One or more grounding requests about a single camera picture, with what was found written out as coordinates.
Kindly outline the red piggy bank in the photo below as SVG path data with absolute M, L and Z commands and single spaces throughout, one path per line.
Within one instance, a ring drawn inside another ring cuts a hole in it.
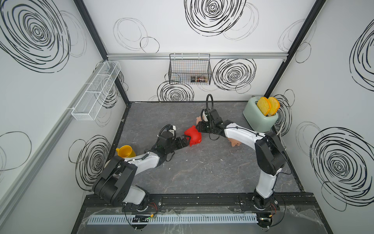
M 202 134 L 196 129 L 195 126 L 190 127 L 184 132 L 184 135 L 189 140 L 189 146 L 200 144 L 202 141 Z

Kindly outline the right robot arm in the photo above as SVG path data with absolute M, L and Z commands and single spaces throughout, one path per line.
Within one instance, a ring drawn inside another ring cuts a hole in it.
M 277 176 L 288 163 L 288 156 L 279 137 L 272 131 L 255 132 L 230 120 L 223 121 L 215 109 L 208 108 L 203 109 L 196 118 L 196 128 L 200 133 L 219 135 L 234 145 L 241 143 L 255 150 L 260 177 L 252 201 L 258 210 L 268 208 Z

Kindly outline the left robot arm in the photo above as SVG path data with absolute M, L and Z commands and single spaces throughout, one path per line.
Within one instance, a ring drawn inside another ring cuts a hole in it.
M 94 182 L 92 191 L 113 206 L 131 203 L 139 211 L 146 210 L 149 192 L 132 184 L 135 176 L 170 161 L 168 155 L 189 146 L 190 141 L 191 136 L 177 137 L 174 130 L 168 130 L 159 134 L 153 147 L 140 156 L 129 160 L 113 157 Z

